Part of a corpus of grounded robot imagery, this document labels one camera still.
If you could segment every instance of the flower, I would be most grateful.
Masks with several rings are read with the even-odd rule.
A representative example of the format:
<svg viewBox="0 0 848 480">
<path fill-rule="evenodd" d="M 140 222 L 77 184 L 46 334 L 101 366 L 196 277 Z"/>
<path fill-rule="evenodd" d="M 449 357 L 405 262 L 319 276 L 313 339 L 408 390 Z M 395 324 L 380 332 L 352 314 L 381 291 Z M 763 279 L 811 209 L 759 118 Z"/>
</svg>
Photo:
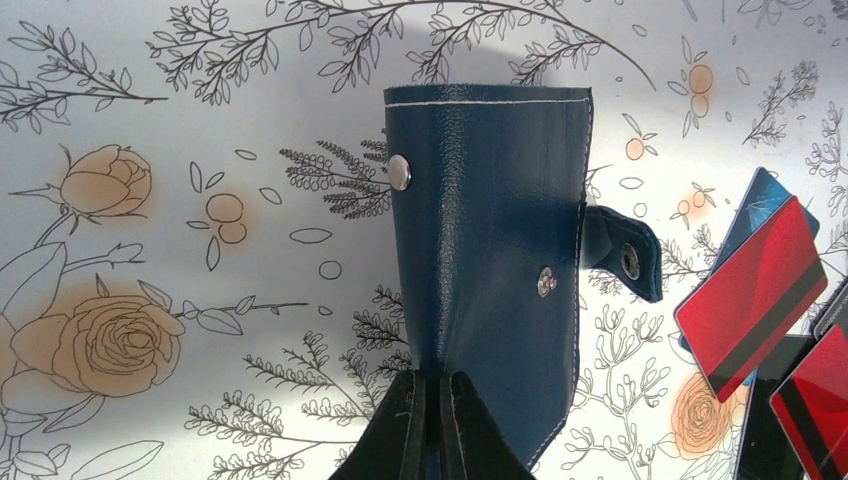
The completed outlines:
<svg viewBox="0 0 848 480">
<path fill-rule="evenodd" d="M 671 430 L 680 456 L 691 460 L 718 446 L 730 431 L 737 403 L 736 395 L 719 403 L 704 376 L 696 372 L 678 394 L 671 414 Z"/>
<path fill-rule="evenodd" d="M 70 318 L 27 324 L 12 349 L 66 390 L 124 397 L 171 376 L 183 333 L 179 320 L 145 297 L 102 297 L 83 301 Z"/>
<path fill-rule="evenodd" d="M 129 149 L 106 145 L 71 166 L 62 200 L 80 214 L 116 217 L 135 211 L 150 195 L 150 165 Z"/>
</svg>

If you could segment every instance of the snap socket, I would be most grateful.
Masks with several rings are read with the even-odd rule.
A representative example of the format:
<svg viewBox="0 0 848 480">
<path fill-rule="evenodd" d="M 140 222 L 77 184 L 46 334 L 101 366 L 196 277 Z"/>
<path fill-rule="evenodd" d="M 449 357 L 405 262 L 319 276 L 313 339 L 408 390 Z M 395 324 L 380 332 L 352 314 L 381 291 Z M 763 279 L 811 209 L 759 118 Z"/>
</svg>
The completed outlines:
<svg viewBox="0 0 848 480">
<path fill-rule="evenodd" d="M 536 288 L 539 292 L 539 296 L 544 298 L 551 290 L 555 289 L 557 285 L 556 278 L 554 278 L 554 272 L 551 270 L 551 267 L 545 267 L 542 269 L 542 272 L 539 273 L 539 281 L 536 283 Z"/>
<path fill-rule="evenodd" d="M 409 188 L 409 182 L 412 181 L 412 169 L 403 155 L 392 155 L 389 159 L 388 172 L 389 184 L 392 188 L 401 192 Z"/>
<path fill-rule="evenodd" d="M 636 249 L 633 248 L 633 245 L 629 243 L 625 243 L 621 249 L 621 268 L 630 280 L 639 279 L 639 255 L 636 254 Z"/>
</svg>

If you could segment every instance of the metal rivet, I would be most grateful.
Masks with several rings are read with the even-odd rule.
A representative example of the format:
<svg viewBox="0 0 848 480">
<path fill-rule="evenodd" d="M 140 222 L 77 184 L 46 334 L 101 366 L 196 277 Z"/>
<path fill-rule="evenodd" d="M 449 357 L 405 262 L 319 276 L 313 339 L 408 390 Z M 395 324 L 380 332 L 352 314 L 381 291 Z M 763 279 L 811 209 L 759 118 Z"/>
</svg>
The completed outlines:
<svg viewBox="0 0 848 480">
<path fill-rule="evenodd" d="M 540 297 L 545 297 L 551 290 L 555 289 L 557 285 L 556 278 L 554 278 L 554 272 L 551 270 L 551 267 L 545 267 L 542 269 L 542 273 L 539 274 L 539 281 L 536 284 L 536 288 L 539 291 Z"/>
<path fill-rule="evenodd" d="M 630 280 L 639 279 L 639 255 L 636 254 L 636 249 L 629 243 L 624 244 L 621 249 L 621 268 L 624 269 L 624 274 Z"/>
<path fill-rule="evenodd" d="M 409 188 L 411 181 L 412 170 L 409 168 L 409 162 L 403 155 L 392 155 L 389 159 L 389 183 L 392 188 L 402 192 Z"/>
</svg>

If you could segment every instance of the blue leather wallet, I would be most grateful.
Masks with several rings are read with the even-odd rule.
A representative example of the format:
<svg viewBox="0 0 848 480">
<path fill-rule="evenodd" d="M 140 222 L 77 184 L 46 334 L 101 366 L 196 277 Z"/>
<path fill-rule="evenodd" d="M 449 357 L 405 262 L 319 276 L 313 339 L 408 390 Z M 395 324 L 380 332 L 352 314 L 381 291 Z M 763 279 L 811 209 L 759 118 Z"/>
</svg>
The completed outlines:
<svg viewBox="0 0 848 480">
<path fill-rule="evenodd" d="M 385 101 L 400 286 L 428 412 L 438 418 L 439 378 L 465 372 L 529 469 L 574 396 L 581 244 L 609 243 L 590 268 L 657 302 L 659 242 L 586 203 L 591 89 L 404 86 Z M 428 428 L 438 438 L 438 422 Z"/>
</svg>

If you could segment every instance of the floral tablecloth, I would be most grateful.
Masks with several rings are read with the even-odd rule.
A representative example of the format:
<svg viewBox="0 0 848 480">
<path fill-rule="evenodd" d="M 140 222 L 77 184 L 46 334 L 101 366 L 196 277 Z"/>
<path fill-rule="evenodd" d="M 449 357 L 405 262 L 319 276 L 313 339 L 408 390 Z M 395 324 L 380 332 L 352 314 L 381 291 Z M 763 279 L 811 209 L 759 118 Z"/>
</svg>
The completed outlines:
<svg viewBox="0 0 848 480">
<path fill-rule="evenodd" d="M 729 479 L 672 312 L 757 166 L 846 272 L 844 0 L 0 0 L 0 478 L 320 479 L 409 364 L 382 89 L 591 86 L 588 187 L 665 300 L 585 271 L 539 479 Z"/>
</svg>

